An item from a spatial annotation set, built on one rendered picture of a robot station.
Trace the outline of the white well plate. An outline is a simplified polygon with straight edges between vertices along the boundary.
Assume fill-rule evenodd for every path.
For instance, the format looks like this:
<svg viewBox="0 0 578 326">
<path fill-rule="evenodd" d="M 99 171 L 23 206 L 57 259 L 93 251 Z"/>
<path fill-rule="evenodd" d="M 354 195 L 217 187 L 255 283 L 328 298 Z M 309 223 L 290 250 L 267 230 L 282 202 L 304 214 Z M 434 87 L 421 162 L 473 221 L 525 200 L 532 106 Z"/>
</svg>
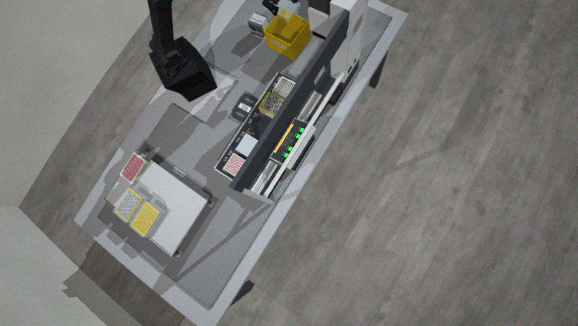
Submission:
<svg viewBox="0 0 578 326">
<path fill-rule="evenodd" d="M 258 140 L 253 138 L 252 136 L 245 134 L 241 142 L 237 146 L 236 150 L 248 157 L 257 141 Z"/>
</svg>

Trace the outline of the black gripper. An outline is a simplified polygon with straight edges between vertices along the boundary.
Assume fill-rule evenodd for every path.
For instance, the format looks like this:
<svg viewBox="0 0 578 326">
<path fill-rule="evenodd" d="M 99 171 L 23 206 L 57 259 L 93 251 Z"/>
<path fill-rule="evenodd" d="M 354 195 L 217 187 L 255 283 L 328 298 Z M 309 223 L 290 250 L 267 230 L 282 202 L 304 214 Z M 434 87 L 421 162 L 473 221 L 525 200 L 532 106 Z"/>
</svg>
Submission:
<svg viewBox="0 0 578 326">
<path fill-rule="evenodd" d="M 273 3 L 269 2 L 269 1 L 271 1 L 271 2 L 273 2 Z M 278 5 L 278 2 L 279 2 L 279 1 L 280 1 L 280 0 L 264 0 L 264 1 L 262 2 L 262 4 L 263 4 L 263 6 L 265 6 L 267 9 L 269 9 L 274 16 L 277 16 L 279 7 L 277 7 L 277 6 L 275 6 L 275 5 Z M 275 5 L 274 5 L 274 4 L 275 4 Z M 275 13 L 274 13 L 274 12 L 275 12 Z"/>
</svg>

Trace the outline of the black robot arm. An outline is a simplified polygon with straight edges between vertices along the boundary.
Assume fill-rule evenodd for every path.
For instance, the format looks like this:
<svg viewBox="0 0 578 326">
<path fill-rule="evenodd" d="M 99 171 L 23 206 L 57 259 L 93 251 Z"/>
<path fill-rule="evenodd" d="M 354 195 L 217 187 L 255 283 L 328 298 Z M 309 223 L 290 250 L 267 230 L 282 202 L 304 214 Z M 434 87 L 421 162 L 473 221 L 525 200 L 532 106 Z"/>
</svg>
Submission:
<svg viewBox="0 0 578 326">
<path fill-rule="evenodd" d="M 173 79 L 190 59 L 186 53 L 175 45 L 172 1 L 173 0 L 148 0 L 154 32 L 149 46 L 156 59 L 159 59 L 156 67 L 169 79 Z M 161 65 L 159 65 L 160 63 Z"/>
</svg>

